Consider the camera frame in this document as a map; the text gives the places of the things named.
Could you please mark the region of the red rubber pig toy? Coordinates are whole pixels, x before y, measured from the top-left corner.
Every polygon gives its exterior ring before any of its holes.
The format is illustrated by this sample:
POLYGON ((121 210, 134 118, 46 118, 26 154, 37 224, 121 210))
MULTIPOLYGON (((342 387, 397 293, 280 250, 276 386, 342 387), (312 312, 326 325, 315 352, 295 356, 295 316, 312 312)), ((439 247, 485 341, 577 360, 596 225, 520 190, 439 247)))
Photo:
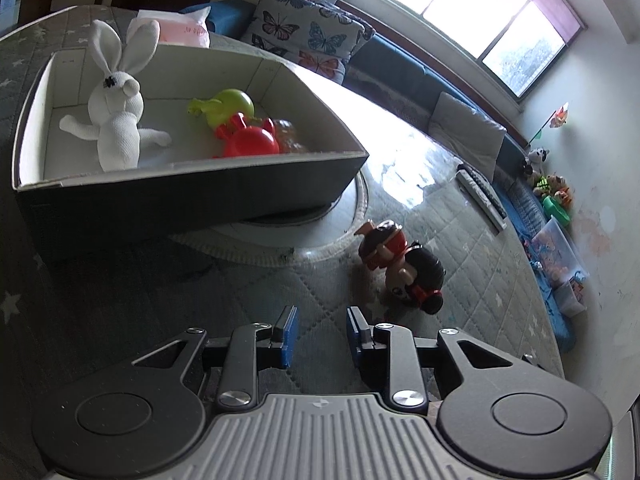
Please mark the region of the red rubber pig toy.
POLYGON ((214 133, 224 142, 222 157, 242 157, 279 154, 280 144, 276 131, 270 118, 265 118, 258 124, 255 118, 236 113, 228 122, 219 125, 214 133))

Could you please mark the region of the green rubber pig toy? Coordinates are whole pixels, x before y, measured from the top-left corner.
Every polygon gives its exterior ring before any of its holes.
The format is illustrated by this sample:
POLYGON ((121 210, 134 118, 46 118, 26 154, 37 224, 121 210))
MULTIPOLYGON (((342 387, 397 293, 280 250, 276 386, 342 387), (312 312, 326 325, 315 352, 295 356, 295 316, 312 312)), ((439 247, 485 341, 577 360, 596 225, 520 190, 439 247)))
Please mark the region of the green rubber pig toy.
POLYGON ((236 113, 253 116, 255 107, 250 96, 239 89, 224 89, 208 100, 192 99, 188 105, 188 113, 194 116, 205 116, 209 128, 216 129, 226 124, 236 113))

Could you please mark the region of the white knitted rabbit toy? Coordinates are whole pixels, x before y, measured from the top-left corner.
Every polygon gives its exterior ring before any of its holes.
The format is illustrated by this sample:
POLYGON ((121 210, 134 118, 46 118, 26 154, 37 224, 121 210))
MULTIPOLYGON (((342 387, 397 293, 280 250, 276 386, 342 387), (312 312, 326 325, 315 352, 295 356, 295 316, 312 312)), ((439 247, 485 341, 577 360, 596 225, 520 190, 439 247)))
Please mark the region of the white knitted rabbit toy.
POLYGON ((140 128, 144 111, 139 81, 134 75, 152 60, 160 41, 160 24, 141 25, 127 42, 104 21, 92 22, 88 50, 103 78, 88 99, 90 122, 72 115, 60 119, 60 129, 81 140, 96 142, 100 167, 105 172, 137 168, 141 149, 148 144, 167 148, 165 131, 140 128))

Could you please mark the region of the tan peanut toy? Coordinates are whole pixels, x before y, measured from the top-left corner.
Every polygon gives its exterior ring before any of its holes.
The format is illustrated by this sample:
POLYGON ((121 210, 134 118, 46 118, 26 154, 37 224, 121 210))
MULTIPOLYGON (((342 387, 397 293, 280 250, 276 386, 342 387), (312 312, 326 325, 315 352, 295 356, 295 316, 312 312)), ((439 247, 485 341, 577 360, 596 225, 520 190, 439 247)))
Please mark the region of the tan peanut toy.
POLYGON ((298 131, 292 122, 285 119, 273 119, 276 133, 274 137, 279 143, 280 152, 283 154, 300 154, 308 153, 309 150, 299 140, 298 131))

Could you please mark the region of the black-haired red doll figure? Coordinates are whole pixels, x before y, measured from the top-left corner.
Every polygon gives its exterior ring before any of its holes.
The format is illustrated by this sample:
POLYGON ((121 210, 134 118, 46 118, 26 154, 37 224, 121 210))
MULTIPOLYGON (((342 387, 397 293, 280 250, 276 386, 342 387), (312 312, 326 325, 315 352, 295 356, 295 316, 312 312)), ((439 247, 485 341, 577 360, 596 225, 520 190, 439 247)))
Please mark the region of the black-haired red doll figure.
POLYGON ((385 287, 393 296, 410 301, 429 315, 442 308, 446 270, 422 244, 409 244, 399 223, 368 220, 354 235, 362 237, 358 247, 361 262, 370 271, 385 272, 385 287))

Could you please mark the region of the clear plastic toy bin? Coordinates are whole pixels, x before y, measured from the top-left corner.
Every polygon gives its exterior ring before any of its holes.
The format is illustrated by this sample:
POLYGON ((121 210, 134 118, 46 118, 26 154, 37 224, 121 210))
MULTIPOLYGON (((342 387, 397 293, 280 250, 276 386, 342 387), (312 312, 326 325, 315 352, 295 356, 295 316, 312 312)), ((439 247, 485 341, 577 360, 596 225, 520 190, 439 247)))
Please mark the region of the clear plastic toy bin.
POLYGON ((551 217, 532 238, 530 248, 541 263, 562 315, 574 318, 585 312, 584 291, 588 273, 558 220, 551 217))

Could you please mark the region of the grey remote control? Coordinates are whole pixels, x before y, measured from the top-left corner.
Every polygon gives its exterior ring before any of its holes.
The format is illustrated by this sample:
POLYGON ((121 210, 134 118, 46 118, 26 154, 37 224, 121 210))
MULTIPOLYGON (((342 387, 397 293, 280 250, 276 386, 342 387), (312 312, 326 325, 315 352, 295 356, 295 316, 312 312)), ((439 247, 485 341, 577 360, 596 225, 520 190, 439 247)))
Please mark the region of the grey remote control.
POLYGON ((462 167, 457 170, 456 178, 458 182, 465 188, 469 196, 472 197, 475 203, 484 212, 485 216, 496 228, 498 232, 506 229, 506 222, 504 222, 503 216, 500 211, 495 207, 494 203, 489 199, 489 196, 480 188, 477 182, 471 177, 471 175, 462 167))

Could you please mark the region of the small plush toys pile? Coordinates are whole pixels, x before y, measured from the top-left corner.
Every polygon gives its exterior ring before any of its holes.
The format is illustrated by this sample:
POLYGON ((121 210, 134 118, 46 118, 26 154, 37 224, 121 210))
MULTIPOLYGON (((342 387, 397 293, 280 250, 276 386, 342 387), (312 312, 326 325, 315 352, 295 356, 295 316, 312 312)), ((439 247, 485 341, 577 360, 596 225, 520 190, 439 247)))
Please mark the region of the small plush toys pile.
POLYGON ((535 148, 524 158, 523 174, 534 195, 541 202, 548 219, 555 218, 560 226, 566 228, 572 221, 570 210, 573 205, 573 193, 564 177, 558 174, 545 174, 544 162, 549 151, 535 148))

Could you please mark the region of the grey cushion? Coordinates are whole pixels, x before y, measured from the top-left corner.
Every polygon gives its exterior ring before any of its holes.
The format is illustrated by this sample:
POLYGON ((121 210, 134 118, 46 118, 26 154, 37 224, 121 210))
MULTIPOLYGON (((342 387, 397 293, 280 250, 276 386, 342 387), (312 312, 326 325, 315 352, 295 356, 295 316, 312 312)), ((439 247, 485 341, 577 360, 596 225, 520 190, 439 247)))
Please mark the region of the grey cushion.
POLYGON ((428 121, 427 134, 494 180, 497 158, 506 128, 472 106, 442 92, 428 121))

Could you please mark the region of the dark cardboard storage box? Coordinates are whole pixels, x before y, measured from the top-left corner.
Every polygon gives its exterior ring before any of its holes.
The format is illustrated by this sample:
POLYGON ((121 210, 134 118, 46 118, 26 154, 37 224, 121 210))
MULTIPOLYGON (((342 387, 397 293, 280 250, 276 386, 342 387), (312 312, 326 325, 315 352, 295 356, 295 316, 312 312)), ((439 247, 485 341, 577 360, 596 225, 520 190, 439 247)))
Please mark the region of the dark cardboard storage box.
POLYGON ((323 79, 274 56, 160 46, 139 74, 142 126, 166 131, 137 168, 104 172, 96 146, 60 129, 66 115, 88 118, 101 71, 85 49, 56 52, 41 67, 18 118, 12 186, 37 234, 53 238, 190 231, 334 202, 368 154, 319 96, 323 79), (227 158, 224 144, 189 102, 224 89, 245 91, 259 116, 292 122, 302 150, 227 158))

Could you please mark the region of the blue sofa bench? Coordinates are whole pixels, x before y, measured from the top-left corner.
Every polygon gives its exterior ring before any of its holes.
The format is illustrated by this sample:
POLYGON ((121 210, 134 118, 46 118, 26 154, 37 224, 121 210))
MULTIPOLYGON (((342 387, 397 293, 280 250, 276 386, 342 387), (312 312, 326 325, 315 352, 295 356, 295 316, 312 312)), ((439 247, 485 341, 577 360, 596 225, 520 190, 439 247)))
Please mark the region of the blue sofa bench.
POLYGON ((344 86, 453 148, 471 167, 471 143, 481 133, 501 142, 494 188, 518 237, 530 242, 547 223, 542 206, 523 180, 526 155, 503 125, 435 70, 435 63, 407 40, 366 27, 369 41, 352 56, 344 86))

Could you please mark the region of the pink tissue pack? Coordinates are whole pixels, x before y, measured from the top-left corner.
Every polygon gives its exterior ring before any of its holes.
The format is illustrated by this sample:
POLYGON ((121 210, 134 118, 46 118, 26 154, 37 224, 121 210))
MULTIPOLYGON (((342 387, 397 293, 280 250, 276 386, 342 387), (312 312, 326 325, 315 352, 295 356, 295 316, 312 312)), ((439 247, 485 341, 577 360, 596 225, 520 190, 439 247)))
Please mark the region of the pink tissue pack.
POLYGON ((127 39, 130 39, 140 26, 155 20, 160 24, 161 44, 208 49, 210 41, 206 20, 209 11, 209 6, 186 14, 140 10, 128 26, 127 39))

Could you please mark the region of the butterfly print pillow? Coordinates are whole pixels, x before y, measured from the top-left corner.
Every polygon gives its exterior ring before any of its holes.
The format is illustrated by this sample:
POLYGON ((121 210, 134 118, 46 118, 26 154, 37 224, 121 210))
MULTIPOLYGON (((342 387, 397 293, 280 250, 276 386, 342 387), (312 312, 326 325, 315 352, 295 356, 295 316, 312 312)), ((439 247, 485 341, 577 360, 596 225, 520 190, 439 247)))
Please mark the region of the butterfly print pillow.
POLYGON ((375 34, 326 0, 259 0, 241 40, 341 84, 352 57, 375 34))

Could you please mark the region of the window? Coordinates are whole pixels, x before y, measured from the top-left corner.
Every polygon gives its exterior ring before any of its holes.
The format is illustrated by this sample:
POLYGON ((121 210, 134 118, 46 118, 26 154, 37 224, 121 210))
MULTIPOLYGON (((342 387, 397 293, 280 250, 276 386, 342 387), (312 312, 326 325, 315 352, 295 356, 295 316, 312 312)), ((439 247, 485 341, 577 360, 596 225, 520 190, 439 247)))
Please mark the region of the window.
POLYGON ((346 0, 414 21, 478 67, 514 103, 536 89, 585 29, 567 0, 346 0))

